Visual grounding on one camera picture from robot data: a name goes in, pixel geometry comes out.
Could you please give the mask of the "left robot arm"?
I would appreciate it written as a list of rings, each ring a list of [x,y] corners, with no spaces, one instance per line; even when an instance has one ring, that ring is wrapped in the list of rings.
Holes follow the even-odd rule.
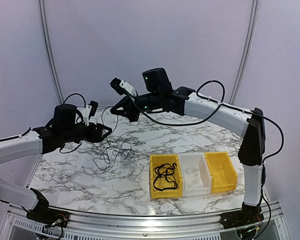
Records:
[[[80,112],[73,104],[55,107],[53,118],[42,127],[0,139],[0,165],[19,158],[44,155],[62,149],[66,143],[100,143],[112,129],[90,122],[97,107],[88,105]],[[0,179],[0,201],[27,209],[30,217],[48,223],[53,219],[49,201],[36,189],[18,186]]]

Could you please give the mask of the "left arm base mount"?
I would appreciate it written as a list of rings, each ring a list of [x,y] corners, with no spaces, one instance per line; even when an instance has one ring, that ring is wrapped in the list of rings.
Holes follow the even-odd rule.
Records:
[[[30,190],[35,194],[38,202],[35,204],[33,209],[25,209],[27,212],[26,217],[49,226],[52,226],[53,223],[61,220],[61,222],[57,222],[55,225],[66,228],[70,213],[68,211],[50,208],[49,201],[42,193],[34,188],[30,188]]]

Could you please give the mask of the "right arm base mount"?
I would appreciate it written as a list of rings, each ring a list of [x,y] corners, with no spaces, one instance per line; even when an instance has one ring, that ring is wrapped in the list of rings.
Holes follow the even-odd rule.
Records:
[[[261,201],[252,206],[242,203],[241,209],[228,211],[220,215],[219,223],[224,229],[237,228],[254,223],[261,223],[264,215],[261,210]]]

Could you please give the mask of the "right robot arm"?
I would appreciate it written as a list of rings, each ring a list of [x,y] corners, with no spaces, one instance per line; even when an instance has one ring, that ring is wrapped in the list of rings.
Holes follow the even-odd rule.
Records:
[[[263,154],[265,152],[265,127],[262,110],[255,108],[247,111],[199,95],[197,90],[181,86],[173,89],[164,68],[153,68],[142,73],[148,91],[139,95],[132,85],[124,79],[114,78],[110,86],[124,96],[110,112],[136,122],[139,115],[149,117],[157,110],[172,112],[180,116],[198,118],[199,123],[211,122],[221,126],[239,137],[242,144],[238,159],[244,170],[244,199],[240,210],[227,212],[221,216],[223,223],[248,224],[261,213]]]

